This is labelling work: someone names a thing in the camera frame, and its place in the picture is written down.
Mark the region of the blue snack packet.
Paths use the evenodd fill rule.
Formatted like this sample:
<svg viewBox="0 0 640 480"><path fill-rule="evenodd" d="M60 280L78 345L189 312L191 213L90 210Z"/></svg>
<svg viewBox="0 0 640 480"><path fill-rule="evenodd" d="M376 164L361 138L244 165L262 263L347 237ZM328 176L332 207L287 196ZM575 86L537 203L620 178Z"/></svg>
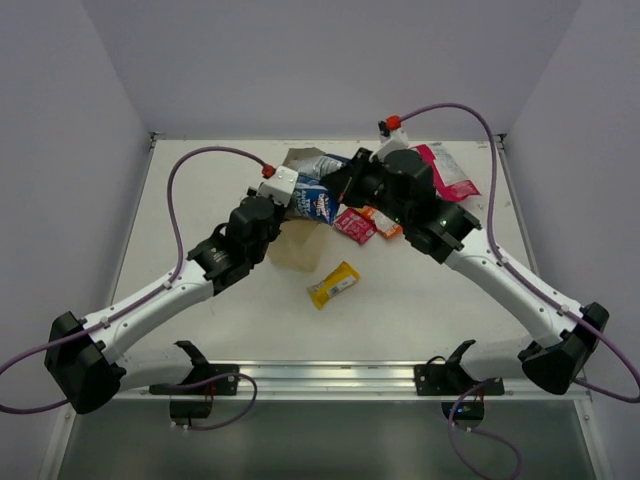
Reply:
<svg viewBox="0 0 640 480"><path fill-rule="evenodd" d="M293 215L332 225L339 211L339 203L336 197L320 183L320 179L341 169L348 162L347 158L335 154L285 160L284 166L298 172L289 205Z"/></svg>

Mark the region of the small red snack packet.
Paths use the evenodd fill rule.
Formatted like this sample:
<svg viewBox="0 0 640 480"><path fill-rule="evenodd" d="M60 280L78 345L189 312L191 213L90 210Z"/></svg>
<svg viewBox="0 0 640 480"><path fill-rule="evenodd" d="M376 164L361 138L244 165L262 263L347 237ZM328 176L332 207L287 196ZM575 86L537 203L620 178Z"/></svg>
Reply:
<svg viewBox="0 0 640 480"><path fill-rule="evenodd" d="M358 245L364 245L377 233L375 224L353 208L339 214L333 226Z"/></svg>

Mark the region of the brown paper bag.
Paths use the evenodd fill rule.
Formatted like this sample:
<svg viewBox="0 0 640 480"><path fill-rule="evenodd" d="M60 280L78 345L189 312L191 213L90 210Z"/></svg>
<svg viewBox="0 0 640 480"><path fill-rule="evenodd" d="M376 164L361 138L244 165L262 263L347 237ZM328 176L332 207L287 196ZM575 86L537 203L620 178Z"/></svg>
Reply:
<svg viewBox="0 0 640 480"><path fill-rule="evenodd" d="M267 249L271 263L281 269L313 272L319 265L329 227L287 211L280 234Z"/></svg>

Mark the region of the orange snack packet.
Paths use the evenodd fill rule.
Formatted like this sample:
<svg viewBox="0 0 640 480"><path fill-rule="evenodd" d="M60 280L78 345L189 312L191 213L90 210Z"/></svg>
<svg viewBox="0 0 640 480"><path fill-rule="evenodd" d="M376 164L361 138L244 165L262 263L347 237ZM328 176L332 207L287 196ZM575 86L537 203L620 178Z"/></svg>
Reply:
<svg viewBox="0 0 640 480"><path fill-rule="evenodd" d="M386 240L391 240L402 233L400 225L370 206L362 207L359 212L375 225L378 233Z"/></svg>

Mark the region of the yellow snack packet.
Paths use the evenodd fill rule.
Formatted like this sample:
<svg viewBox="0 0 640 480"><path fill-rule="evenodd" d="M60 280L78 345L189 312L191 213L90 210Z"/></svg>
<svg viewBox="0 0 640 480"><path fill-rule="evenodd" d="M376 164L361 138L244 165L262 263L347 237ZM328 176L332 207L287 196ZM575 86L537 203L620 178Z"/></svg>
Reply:
<svg viewBox="0 0 640 480"><path fill-rule="evenodd" d="M342 262L325 279L307 288L312 303L318 310L336 295L354 286L360 280L360 274L347 262Z"/></svg>

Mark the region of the magenta large snack packet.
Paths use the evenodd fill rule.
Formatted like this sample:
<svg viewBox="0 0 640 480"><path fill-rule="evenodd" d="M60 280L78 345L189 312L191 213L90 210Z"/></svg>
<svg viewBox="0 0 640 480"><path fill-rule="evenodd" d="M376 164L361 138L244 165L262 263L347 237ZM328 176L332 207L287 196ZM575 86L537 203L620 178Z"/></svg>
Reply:
<svg viewBox="0 0 640 480"><path fill-rule="evenodd" d="M432 168L434 185L441 198L459 203L469 197L480 195L476 185L442 143L420 144L414 146L413 150L416 150L423 162Z"/></svg>

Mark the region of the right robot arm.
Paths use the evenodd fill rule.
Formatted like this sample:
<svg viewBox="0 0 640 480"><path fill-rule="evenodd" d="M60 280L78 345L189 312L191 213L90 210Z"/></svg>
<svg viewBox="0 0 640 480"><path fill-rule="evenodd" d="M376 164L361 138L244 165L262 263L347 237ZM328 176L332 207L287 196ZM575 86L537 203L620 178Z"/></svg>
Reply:
<svg viewBox="0 0 640 480"><path fill-rule="evenodd" d="M339 203L372 207L399 224L413 248L465 276L513 315L532 338L518 359L535 385L561 395L576 381L608 311L559 293L491 244L479 219L439 196L433 169L417 150L396 150L379 160L360 149L320 182Z"/></svg>

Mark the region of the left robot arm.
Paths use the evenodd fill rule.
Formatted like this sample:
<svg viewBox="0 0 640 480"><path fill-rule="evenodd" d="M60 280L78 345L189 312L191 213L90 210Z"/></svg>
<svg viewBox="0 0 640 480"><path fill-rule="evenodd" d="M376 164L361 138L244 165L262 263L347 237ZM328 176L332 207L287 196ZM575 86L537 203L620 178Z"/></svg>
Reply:
<svg viewBox="0 0 640 480"><path fill-rule="evenodd" d="M143 385L201 390L208 369L192 343L178 341L170 354L146 365L127 352L172 317L247 277L277 238L292 197L291 190L262 184L166 277L82 319L72 312L56 318L44 365L74 410L91 413L116 393Z"/></svg>

